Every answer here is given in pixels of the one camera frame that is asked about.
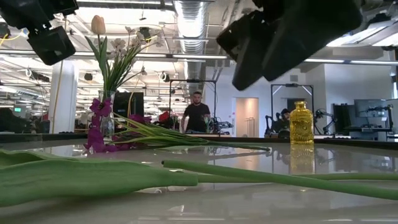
cooking oil bottle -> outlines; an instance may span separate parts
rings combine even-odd
[[[290,143],[313,144],[313,115],[306,109],[306,102],[295,102],[295,105],[290,114]]]
[[[313,144],[290,145],[290,174],[314,174],[315,150]]]

white pillar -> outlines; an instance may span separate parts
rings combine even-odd
[[[63,131],[73,132],[75,129],[79,70],[72,61],[68,60],[63,61],[62,67],[61,69],[61,62],[59,62],[53,66],[52,70],[49,108],[50,134],[58,134]],[[56,100],[59,81],[58,99]]]

man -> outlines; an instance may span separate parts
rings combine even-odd
[[[290,111],[285,108],[280,114],[282,119],[277,118],[277,121],[271,127],[276,133],[279,133],[281,130],[289,130],[290,128]]]
[[[185,118],[189,116],[187,130]],[[205,117],[210,118],[210,110],[206,104],[201,103],[201,92],[196,91],[192,95],[192,104],[187,106],[182,116],[181,126],[183,133],[206,133]]]

tulip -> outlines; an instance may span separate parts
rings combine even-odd
[[[104,18],[95,15],[91,21],[91,31],[94,34],[101,35],[106,33]]]

glossy table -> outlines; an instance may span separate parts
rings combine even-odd
[[[124,159],[161,167],[164,159],[298,174],[308,171],[395,173],[398,151],[316,144],[312,159],[294,157],[289,144],[264,143],[271,152],[228,147],[175,147],[163,150],[87,154],[84,140],[4,144],[7,150],[43,151],[58,156]],[[360,181],[396,188],[398,183]],[[55,199],[0,208],[0,223],[398,223],[398,203],[279,184],[200,184],[146,189],[95,200]]]

